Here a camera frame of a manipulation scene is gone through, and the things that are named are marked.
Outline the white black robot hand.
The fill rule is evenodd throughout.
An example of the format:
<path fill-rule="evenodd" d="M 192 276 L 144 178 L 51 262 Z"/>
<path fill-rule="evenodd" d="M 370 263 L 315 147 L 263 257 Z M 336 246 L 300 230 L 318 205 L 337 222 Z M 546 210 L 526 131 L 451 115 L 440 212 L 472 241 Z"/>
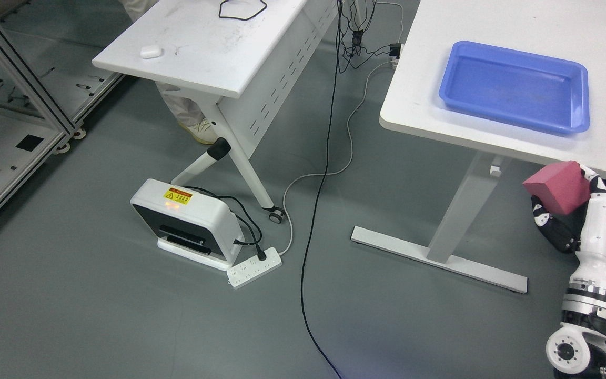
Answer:
<path fill-rule="evenodd" d="M 531 195 L 532 216 L 541 234 L 553 247 L 563 253 L 575 253 L 579 268 L 571 278 L 593 280 L 606 287 L 606 184 L 591 168 L 580 164 L 584 178 L 589 181 L 591 198 L 581 231 L 571 230 L 554 218 L 541 199 Z"/>

